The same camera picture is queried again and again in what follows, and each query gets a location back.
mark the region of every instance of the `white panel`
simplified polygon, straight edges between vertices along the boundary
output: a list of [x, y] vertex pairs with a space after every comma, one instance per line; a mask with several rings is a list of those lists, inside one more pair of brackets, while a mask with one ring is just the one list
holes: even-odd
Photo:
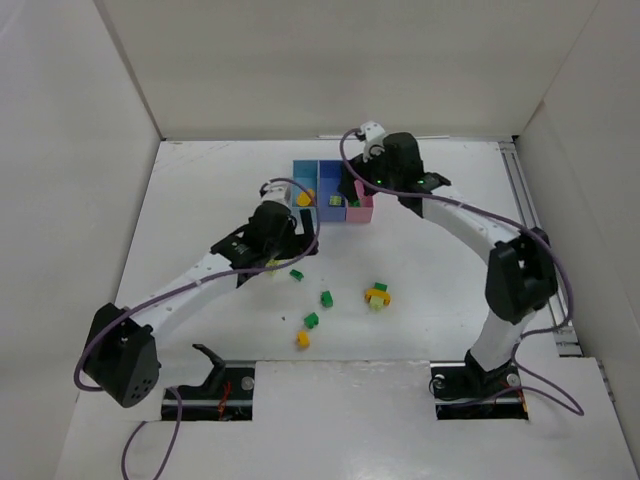
[[576, 283], [575, 326], [602, 359], [640, 462], [640, 2], [602, 0], [521, 137], [536, 207]]
[[[517, 218], [496, 143], [419, 144], [426, 169], [449, 178], [469, 203]], [[347, 151], [354, 155], [361, 148], [348, 142]], [[258, 206], [260, 186], [269, 178], [290, 175], [293, 159], [336, 158], [337, 149], [338, 142], [330, 140], [163, 142], [119, 305], [133, 306], [161, 288], [245, 223]], [[205, 360], [201, 354], [189, 355], [196, 342], [236, 360], [451, 360], [462, 359], [478, 338], [488, 312], [486, 265], [397, 199], [377, 195], [371, 224], [323, 224], [319, 249], [296, 267], [305, 275], [302, 282], [288, 271], [261, 275], [207, 305], [172, 334], [160, 352], [161, 363], [168, 366], [168, 357], [185, 355]], [[388, 284], [393, 299], [378, 313], [363, 298], [375, 282]], [[335, 302], [326, 311], [319, 304], [324, 290], [332, 292]], [[311, 334], [311, 347], [300, 351], [295, 336], [312, 311], [319, 314], [320, 326]], [[546, 310], [533, 322], [550, 323]], [[540, 352], [557, 355], [551, 337], [531, 343]], [[200, 375], [195, 382], [202, 381]]]
[[90, 0], [0, 7], [0, 478], [49, 479], [158, 143]]
[[165, 136], [520, 133], [597, 0], [102, 0]]
[[[527, 395], [529, 421], [437, 421], [427, 362], [259, 363], [253, 421], [183, 423], [162, 478], [637, 480], [596, 362], [536, 368], [577, 395], [586, 416]], [[121, 478], [136, 422], [89, 396], [78, 402], [56, 480]], [[139, 408], [157, 418], [159, 400]], [[144, 427], [129, 452], [132, 478], [153, 478], [172, 430]]]

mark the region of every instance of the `white wall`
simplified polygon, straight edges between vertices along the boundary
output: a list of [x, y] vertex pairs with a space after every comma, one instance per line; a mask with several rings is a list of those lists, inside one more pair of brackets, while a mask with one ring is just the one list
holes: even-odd
[[640, 1], [600, 0], [520, 137], [544, 227], [568, 264], [575, 326], [602, 359], [640, 465]]
[[49, 479], [159, 139], [91, 0], [0, 6], [0, 478]]
[[521, 133], [597, 0], [100, 0], [164, 136]]

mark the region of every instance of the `building block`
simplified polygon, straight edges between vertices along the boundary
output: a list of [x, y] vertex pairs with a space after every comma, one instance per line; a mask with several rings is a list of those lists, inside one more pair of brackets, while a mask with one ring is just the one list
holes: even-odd
[[[283, 262], [282, 260], [269, 260], [265, 265], [265, 267], [275, 267], [277, 265], [280, 265], [282, 262]], [[267, 272], [267, 273], [273, 277], [275, 276], [276, 273], [278, 273], [278, 270], [271, 270], [270, 272]]]
[[304, 324], [309, 330], [313, 329], [318, 323], [320, 323], [320, 319], [316, 313], [310, 313], [304, 317]]
[[[313, 191], [313, 188], [307, 188], [307, 190], [309, 190], [311, 198], [315, 198], [316, 192]], [[311, 198], [309, 198], [309, 195], [307, 195], [305, 192], [300, 192], [298, 198], [296, 198], [296, 203], [299, 207], [308, 207], [309, 205], [311, 205]]]
[[342, 197], [339, 195], [331, 195], [329, 197], [329, 205], [331, 205], [332, 207], [341, 207]]
[[382, 307], [384, 307], [384, 300], [382, 297], [371, 297], [371, 300], [369, 300], [369, 306], [375, 311], [382, 310]]
[[380, 310], [391, 303], [391, 295], [387, 292], [387, 286], [384, 283], [376, 283], [374, 288], [367, 290], [364, 299], [374, 310]]
[[333, 307], [333, 297], [331, 297], [331, 292], [329, 290], [322, 292], [320, 295], [320, 303], [322, 303], [324, 308]]
[[307, 335], [307, 332], [298, 332], [296, 340], [298, 341], [298, 346], [300, 348], [307, 348], [309, 345], [311, 345], [311, 341], [309, 340], [309, 335]]
[[289, 272], [289, 275], [291, 275], [293, 278], [295, 278], [296, 280], [298, 280], [299, 282], [302, 281], [302, 279], [304, 278], [304, 275], [302, 274], [302, 272], [299, 272], [297, 270], [291, 270]]

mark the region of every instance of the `white platform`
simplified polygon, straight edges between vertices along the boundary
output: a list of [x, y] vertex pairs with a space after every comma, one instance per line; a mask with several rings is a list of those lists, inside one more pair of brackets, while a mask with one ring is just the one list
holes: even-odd
[[[450, 178], [470, 202], [516, 217], [497, 144], [421, 141], [421, 151], [426, 169]], [[161, 287], [243, 223], [262, 182], [289, 174], [291, 160], [336, 157], [336, 142], [322, 140], [164, 143], [118, 305]], [[159, 352], [164, 384], [202, 381], [209, 365], [194, 342], [226, 359], [303, 361], [259, 364], [253, 422], [186, 425], [164, 478], [636, 478], [595, 361], [558, 359], [550, 336], [526, 342], [521, 358], [577, 395], [585, 418], [529, 395], [530, 422], [436, 421], [424, 361], [460, 359], [473, 343], [487, 312], [486, 269], [395, 199], [376, 196], [370, 225], [323, 225], [320, 254], [297, 268], [303, 282], [285, 272], [252, 279]], [[375, 281], [393, 296], [378, 314], [362, 299]], [[324, 289], [335, 302], [326, 312]], [[300, 352], [295, 333], [311, 311], [320, 325]], [[533, 325], [550, 321], [543, 311]], [[159, 417], [160, 398], [157, 390], [123, 410], [104, 394], [81, 395], [57, 478], [119, 478], [128, 434]], [[146, 428], [129, 463], [139, 478], [159, 465], [172, 425]]]

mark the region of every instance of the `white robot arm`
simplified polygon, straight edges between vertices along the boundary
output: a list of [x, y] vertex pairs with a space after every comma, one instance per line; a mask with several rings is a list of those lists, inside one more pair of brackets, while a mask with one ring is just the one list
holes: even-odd
[[[287, 206], [289, 193], [288, 186], [269, 184], [246, 225], [213, 245], [198, 263], [143, 299], [129, 315], [112, 303], [100, 308], [87, 337], [82, 370], [121, 406], [134, 406], [158, 382], [156, 345], [173, 330], [213, 299], [264, 271], [269, 261], [317, 253], [311, 212], [300, 212], [303, 233], [296, 234], [297, 221]], [[213, 352], [194, 347], [212, 360], [214, 369], [224, 369]]]
[[[460, 208], [466, 202], [451, 182], [437, 173], [424, 172], [418, 143], [411, 134], [387, 135], [379, 124], [368, 122], [356, 137], [365, 146], [362, 155], [349, 161], [354, 172], [383, 190], [424, 194], [435, 191], [438, 197], [453, 200], [445, 203], [431, 198], [398, 198], [403, 206], [461, 240], [488, 267], [485, 297], [489, 314], [482, 332], [462, 365], [432, 362], [432, 377], [439, 380], [436, 397], [484, 398], [502, 390], [513, 371], [510, 360], [514, 345], [535, 312], [557, 291], [552, 259], [522, 232]], [[357, 199], [354, 179], [343, 166], [338, 190], [348, 201]], [[365, 186], [365, 194], [375, 193]], [[542, 230], [532, 230], [548, 243]]]

